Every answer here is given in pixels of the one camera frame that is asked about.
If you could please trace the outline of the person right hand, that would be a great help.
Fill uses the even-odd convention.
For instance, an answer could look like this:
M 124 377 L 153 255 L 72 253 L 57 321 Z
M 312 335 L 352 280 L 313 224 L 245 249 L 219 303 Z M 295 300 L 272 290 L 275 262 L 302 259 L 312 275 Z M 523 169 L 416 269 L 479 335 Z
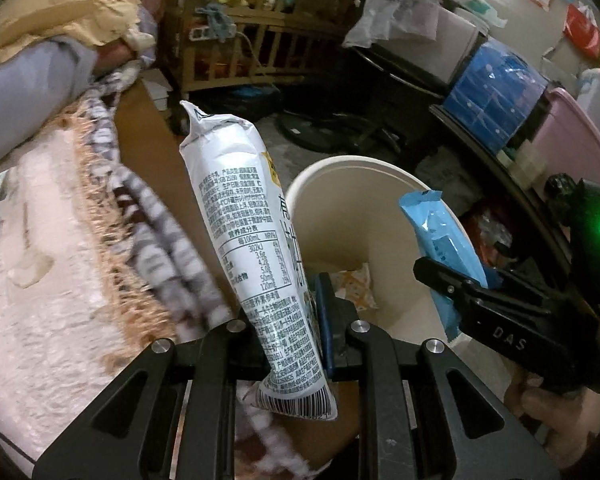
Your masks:
M 528 415 L 547 426 L 544 448 L 560 470 L 580 460 L 600 435 L 600 394 L 583 389 L 558 396 L 541 388 L 543 379 L 517 372 L 504 401 L 516 417 Z

